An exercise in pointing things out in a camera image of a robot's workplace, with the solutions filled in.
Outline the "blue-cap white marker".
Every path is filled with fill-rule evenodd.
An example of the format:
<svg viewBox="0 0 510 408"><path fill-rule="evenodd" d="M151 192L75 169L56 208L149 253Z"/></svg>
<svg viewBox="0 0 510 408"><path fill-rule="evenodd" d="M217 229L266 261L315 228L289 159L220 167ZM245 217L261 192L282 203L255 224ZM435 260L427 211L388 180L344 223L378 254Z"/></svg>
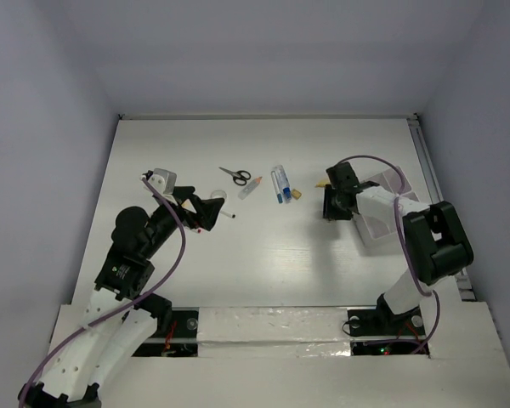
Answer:
<svg viewBox="0 0 510 408"><path fill-rule="evenodd" d="M278 178L276 176L275 171L271 172L271 178L272 178L272 183L273 183L273 186L274 186L274 190L275 190L277 201L278 201L279 204L282 204L283 203L283 197L282 197L282 194L281 194L281 189L280 189L280 186L279 186L279 183L278 183Z"/></svg>

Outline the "yellow eraser block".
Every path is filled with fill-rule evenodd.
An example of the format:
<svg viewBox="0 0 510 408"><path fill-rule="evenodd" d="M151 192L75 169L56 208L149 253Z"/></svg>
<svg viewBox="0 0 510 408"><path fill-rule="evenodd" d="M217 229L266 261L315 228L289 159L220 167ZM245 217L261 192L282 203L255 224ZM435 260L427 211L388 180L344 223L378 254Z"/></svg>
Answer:
<svg viewBox="0 0 510 408"><path fill-rule="evenodd" d="M302 196L302 193L296 189L293 189L292 190L292 197L295 199L295 200L299 200Z"/></svg>

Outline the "white black-tip pen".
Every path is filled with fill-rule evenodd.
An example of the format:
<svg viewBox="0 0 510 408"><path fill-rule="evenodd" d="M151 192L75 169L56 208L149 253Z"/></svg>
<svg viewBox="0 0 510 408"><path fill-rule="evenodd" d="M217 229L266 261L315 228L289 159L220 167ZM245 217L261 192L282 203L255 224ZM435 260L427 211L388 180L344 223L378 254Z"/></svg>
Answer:
<svg viewBox="0 0 510 408"><path fill-rule="evenodd" d="M224 210L220 210L219 213L220 213L220 215L223 215L223 216L225 216L227 218L231 218L231 219L236 218L236 215L234 213L232 213L232 212L226 212Z"/></svg>

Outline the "blue-cap glue tube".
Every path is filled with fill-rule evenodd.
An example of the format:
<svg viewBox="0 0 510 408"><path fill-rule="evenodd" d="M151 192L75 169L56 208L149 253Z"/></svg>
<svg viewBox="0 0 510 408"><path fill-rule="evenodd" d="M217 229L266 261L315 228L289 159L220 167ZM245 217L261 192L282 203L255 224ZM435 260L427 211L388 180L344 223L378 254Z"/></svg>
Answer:
<svg viewBox="0 0 510 408"><path fill-rule="evenodd" d="M285 168L282 165L277 165L274 167L274 171L284 202L289 202L292 199L292 192Z"/></svg>

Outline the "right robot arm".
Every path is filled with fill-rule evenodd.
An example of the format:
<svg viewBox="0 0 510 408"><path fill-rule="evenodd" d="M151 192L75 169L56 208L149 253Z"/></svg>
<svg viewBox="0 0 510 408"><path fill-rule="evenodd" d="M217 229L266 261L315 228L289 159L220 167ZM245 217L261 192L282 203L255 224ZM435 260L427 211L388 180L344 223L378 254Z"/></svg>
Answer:
<svg viewBox="0 0 510 408"><path fill-rule="evenodd" d="M392 192L379 183L358 179L349 161L327 168L323 217L331 221L374 218L394 227L405 255L406 272L382 293L372 309L357 309L344 322L352 337L393 336L419 310L424 298L434 298L434 286L473 262L474 254L462 222L448 201L435 204L405 196L406 178Z"/></svg>

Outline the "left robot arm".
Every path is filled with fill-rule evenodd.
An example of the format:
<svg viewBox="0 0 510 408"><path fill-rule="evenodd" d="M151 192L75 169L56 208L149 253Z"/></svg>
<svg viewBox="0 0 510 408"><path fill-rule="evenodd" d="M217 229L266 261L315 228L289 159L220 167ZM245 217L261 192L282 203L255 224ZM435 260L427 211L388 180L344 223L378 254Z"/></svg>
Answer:
<svg viewBox="0 0 510 408"><path fill-rule="evenodd" d="M99 407L103 390L138 347L169 330L171 302L145 287L155 270L150 260L174 232L211 230L224 198L202 200L191 186L175 187L170 196L150 192L158 203L152 214L127 207L117 215L82 320L21 389L21 407Z"/></svg>

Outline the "white tape roll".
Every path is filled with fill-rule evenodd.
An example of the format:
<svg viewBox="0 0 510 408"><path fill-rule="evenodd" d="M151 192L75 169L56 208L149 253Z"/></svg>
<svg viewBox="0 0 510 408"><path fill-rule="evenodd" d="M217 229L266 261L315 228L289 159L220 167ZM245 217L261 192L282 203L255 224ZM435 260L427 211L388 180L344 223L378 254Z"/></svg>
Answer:
<svg viewBox="0 0 510 408"><path fill-rule="evenodd" d="M226 200L227 199L227 193L224 191L224 190L214 190L212 193L211 193L211 198L212 199L223 199L223 200Z"/></svg>

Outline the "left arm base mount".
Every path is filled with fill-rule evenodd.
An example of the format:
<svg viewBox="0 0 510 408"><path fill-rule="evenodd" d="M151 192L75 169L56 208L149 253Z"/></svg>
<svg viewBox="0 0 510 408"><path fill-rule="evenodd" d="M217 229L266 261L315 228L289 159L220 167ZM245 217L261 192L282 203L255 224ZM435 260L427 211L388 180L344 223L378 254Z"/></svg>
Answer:
<svg viewBox="0 0 510 408"><path fill-rule="evenodd" d="M136 349L133 357L196 357L198 320L199 309L174 309L167 326L160 326Z"/></svg>

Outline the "black scissors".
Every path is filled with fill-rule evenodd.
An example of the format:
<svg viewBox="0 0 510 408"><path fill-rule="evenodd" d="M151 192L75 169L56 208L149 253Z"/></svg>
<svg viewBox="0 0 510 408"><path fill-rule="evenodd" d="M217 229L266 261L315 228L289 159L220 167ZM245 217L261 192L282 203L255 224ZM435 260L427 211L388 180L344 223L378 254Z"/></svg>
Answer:
<svg viewBox="0 0 510 408"><path fill-rule="evenodd" d="M246 170L229 170L224 167L219 167L221 171L227 173L233 179L233 182L239 186L245 186L248 181L252 178L252 175Z"/></svg>

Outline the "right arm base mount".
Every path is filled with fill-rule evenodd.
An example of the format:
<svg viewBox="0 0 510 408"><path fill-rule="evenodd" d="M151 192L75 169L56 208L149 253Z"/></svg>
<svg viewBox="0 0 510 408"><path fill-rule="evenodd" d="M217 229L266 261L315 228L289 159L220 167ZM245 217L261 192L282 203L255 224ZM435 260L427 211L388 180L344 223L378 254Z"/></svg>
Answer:
<svg viewBox="0 0 510 408"><path fill-rule="evenodd" d="M389 322L375 309L351 309L342 331L350 339L353 356L413 354L426 337L420 309Z"/></svg>

